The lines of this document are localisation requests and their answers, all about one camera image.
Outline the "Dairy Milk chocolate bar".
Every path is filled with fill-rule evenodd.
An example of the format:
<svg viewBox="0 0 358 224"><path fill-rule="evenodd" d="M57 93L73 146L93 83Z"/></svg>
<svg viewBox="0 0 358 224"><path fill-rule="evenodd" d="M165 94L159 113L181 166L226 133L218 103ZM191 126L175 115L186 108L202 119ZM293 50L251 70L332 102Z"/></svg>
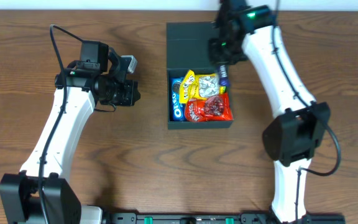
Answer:
<svg viewBox="0 0 358 224"><path fill-rule="evenodd" d="M219 84L221 86L230 86L230 81L227 72L227 66L222 64L217 66L217 72L219 76Z"/></svg>

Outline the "black gift box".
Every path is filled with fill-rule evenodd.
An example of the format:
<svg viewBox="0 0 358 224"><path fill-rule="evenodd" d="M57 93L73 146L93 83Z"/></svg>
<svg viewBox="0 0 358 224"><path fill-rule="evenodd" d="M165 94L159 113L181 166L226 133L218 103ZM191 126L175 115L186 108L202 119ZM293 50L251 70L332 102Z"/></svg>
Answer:
<svg viewBox="0 0 358 224"><path fill-rule="evenodd" d="M209 61L208 41L218 36L211 22L168 22L167 35L167 127L168 129L224 129L232 121L174 121L172 79L184 77L187 71L211 74L215 68Z"/></svg>

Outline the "yellow Hershey's Kisses bag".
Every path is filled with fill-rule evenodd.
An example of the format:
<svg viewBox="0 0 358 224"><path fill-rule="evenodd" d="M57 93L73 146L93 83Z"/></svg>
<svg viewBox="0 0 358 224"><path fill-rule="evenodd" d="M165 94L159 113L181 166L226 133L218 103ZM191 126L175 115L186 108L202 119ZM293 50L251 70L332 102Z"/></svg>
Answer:
<svg viewBox="0 0 358 224"><path fill-rule="evenodd" d="M197 75L188 70L180 83L179 102L186 104L191 99L207 100L212 96L226 92L226 87L219 84L219 76L216 73Z"/></svg>

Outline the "red snack bag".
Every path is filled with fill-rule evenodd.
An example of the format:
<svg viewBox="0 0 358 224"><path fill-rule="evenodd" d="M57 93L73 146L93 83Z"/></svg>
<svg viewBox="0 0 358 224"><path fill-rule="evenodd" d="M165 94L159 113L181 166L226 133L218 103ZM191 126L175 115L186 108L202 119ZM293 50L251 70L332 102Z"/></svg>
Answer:
<svg viewBox="0 0 358 224"><path fill-rule="evenodd" d="M228 94L212 96L207 100L189 100L185 107L185 118L190 122L232 121Z"/></svg>

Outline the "blue Oreo cookie pack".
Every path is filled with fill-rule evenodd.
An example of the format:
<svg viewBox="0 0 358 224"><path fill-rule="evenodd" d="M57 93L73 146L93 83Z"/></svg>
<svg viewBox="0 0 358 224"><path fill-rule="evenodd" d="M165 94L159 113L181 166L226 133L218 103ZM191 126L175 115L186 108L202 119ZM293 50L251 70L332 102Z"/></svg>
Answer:
<svg viewBox="0 0 358 224"><path fill-rule="evenodd" d="M183 81L183 77L171 79L171 107L172 107L172 120L184 121L185 120L185 106L180 103L180 85Z"/></svg>

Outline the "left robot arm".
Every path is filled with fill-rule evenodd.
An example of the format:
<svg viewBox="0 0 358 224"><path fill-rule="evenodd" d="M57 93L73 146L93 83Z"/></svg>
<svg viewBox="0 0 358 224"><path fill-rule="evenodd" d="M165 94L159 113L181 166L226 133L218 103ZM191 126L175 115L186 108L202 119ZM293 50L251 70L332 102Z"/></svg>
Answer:
<svg viewBox="0 0 358 224"><path fill-rule="evenodd" d="M82 205L70 172L82 130L97 104L132 106L140 99L132 55L82 53L55 79L53 106L18 174L4 174L0 196L8 223L107 223L102 208Z"/></svg>

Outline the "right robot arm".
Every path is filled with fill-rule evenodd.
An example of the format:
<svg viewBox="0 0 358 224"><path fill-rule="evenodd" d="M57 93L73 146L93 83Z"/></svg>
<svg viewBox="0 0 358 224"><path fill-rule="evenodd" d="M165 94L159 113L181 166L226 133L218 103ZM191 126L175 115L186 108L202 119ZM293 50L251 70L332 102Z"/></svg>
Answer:
<svg viewBox="0 0 358 224"><path fill-rule="evenodd" d="M224 0L214 22L219 35L209 41L209 60L219 82L229 85L227 68L249 60L268 96L273 121L262 133L275 168L271 211L279 223L298 223L306 215L306 170L330 116L304 86L285 48L277 11Z"/></svg>

